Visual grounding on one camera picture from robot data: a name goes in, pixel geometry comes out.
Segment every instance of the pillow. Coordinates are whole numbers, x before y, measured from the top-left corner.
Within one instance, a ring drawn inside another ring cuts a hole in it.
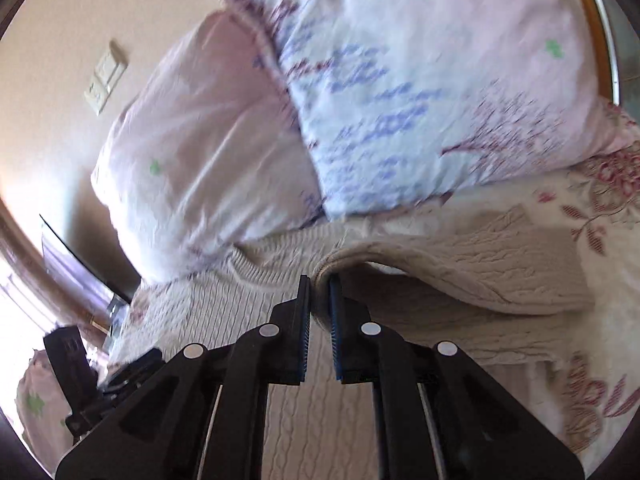
[[[566,167],[639,131],[565,0],[226,0],[273,37],[330,218]]]
[[[208,16],[160,62],[113,125],[92,174],[141,277],[212,267],[236,242],[321,211],[318,179],[256,35]]]

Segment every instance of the wall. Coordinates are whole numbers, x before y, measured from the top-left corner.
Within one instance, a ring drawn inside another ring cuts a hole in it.
[[[40,220],[125,292],[137,274],[89,180],[111,123],[217,0],[26,0],[0,40],[0,198],[40,245]],[[110,40],[129,67],[96,117],[82,92]]]

